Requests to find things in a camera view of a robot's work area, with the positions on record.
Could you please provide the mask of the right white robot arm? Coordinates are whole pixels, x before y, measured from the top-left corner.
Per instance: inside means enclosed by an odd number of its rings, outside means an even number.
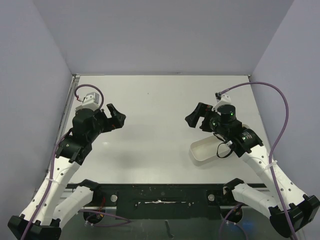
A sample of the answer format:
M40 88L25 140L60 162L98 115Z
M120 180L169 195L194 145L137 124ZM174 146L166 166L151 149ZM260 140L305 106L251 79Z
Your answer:
M319 199L299 189L276 160L269 160L262 140L237 120L233 105L214 108L200 102L185 121L189 127L195 128L199 118L203 118L200 129L221 136L224 144L251 167L270 192L270 195L264 194L235 178L223 186L222 197L227 204L240 202L250 206L266 216L284 238L292 237L314 219L320 207Z

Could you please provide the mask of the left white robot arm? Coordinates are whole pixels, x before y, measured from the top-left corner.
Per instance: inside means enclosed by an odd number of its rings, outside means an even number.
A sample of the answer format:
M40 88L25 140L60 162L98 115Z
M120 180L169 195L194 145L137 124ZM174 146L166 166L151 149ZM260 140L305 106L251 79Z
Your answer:
M37 193L20 215L8 221L8 228L18 240L57 240L67 222L85 205L100 203L100 184L87 179L63 202L59 200L96 138L124 126L126 115L111 103L107 108L110 117L94 105L82 105L76 110L72 127L55 147L49 172Z

